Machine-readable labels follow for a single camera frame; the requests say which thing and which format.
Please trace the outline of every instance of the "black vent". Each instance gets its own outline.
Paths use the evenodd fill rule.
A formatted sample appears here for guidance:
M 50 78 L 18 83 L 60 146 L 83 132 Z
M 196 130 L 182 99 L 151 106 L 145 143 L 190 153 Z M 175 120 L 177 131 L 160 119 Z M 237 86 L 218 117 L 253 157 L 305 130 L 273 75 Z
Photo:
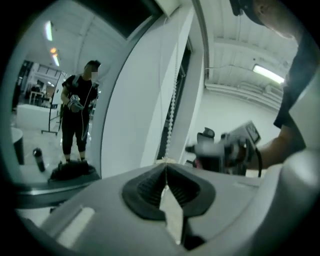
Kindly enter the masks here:
M 139 217 L 164 221 L 159 209 L 161 194 L 167 182 L 186 218 L 204 214 L 216 195 L 214 187 L 206 180 L 184 170 L 183 165 L 162 164 L 129 180 L 122 189 L 125 204 Z
M 139 195 L 149 204 L 159 208 L 161 193 L 166 185 L 166 175 L 169 188 L 181 207 L 197 197 L 200 187 L 179 172 L 166 167 L 143 180 L 138 185 Z

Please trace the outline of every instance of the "black bag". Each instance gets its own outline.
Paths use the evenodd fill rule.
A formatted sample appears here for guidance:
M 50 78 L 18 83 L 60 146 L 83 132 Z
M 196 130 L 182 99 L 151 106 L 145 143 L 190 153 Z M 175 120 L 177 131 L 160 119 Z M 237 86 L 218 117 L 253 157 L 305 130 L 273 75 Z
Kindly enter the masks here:
M 78 178 L 82 175 L 88 175 L 95 171 L 95 168 L 87 161 L 70 161 L 68 163 L 59 163 L 58 167 L 52 171 L 48 182 L 66 181 Z

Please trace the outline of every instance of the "mirror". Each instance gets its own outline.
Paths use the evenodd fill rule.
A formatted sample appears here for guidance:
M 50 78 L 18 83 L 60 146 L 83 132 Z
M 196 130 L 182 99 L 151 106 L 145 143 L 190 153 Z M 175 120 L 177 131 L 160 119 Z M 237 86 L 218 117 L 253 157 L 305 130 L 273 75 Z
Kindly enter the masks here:
M 11 57 L 16 73 L 7 71 L 19 166 L 9 175 L 17 193 L 33 199 L 17 208 L 56 207 L 71 196 L 57 192 L 76 194 L 101 179 L 104 120 L 117 77 L 156 16 L 138 0 L 131 5 L 140 9 L 127 22 L 119 18 L 128 15 L 119 6 L 103 10 L 86 1 L 56 1 L 34 15 L 20 38 Z M 36 199 L 48 194 L 44 204 Z

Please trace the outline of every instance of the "black t-shirt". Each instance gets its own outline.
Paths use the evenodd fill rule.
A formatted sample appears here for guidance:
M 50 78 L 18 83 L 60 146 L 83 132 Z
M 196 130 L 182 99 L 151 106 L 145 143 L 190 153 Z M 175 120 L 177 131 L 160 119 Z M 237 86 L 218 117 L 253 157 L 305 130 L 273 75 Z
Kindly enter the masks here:
M 73 81 L 75 79 L 75 75 L 70 76 L 66 81 L 62 83 L 63 87 L 67 87 L 69 94 L 68 98 L 72 95 L 78 95 L 80 98 L 80 103 L 84 106 L 84 109 L 82 111 L 82 114 L 89 113 L 88 112 L 88 106 L 91 101 L 95 100 L 98 96 L 98 91 L 96 88 L 92 86 L 91 80 L 85 81 L 82 76 L 80 75 L 77 80 L 77 86 L 73 85 Z M 63 110 L 64 113 L 70 114 L 72 113 L 67 106 L 64 107 Z
M 293 130 L 295 134 L 293 151 L 295 152 L 304 149 L 306 146 L 298 127 L 289 114 L 289 110 L 313 78 L 319 65 L 319 59 L 319 48 L 312 36 L 305 31 L 286 78 L 281 107 L 273 123 L 280 129 L 283 125 Z

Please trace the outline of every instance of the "black pants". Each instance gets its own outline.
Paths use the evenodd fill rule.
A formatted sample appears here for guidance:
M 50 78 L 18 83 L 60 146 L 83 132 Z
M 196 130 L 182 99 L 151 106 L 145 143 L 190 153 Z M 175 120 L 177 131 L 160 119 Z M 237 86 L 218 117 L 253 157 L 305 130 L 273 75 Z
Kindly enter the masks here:
M 63 154 L 70 155 L 71 147 L 76 137 L 79 152 L 86 151 L 87 136 L 89 128 L 89 114 L 65 113 L 62 117 L 62 150 Z

